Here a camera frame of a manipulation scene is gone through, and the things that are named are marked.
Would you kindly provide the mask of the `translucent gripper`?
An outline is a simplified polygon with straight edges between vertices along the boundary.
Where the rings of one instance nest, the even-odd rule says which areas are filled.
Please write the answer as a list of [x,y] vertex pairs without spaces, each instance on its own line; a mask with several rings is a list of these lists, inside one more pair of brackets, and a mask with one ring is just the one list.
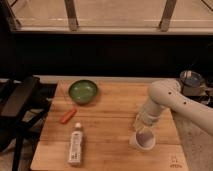
[[136,116],[133,124],[134,130],[137,133],[142,133],[146,127],[151,127],[160,119],[160,115],[164,110],[164,106],[147,99]]

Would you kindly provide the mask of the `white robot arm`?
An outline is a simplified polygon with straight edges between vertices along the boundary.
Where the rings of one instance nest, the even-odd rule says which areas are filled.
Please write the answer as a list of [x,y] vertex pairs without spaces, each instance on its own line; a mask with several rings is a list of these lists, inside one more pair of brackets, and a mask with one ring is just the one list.
[[149,85],[148,98],[136,115],[134,129],[141,131],[144,126],[153,126],[165,108],[188,118],[213,136],[213,108],[182,95],[181,84],[176,79],[158,80]]

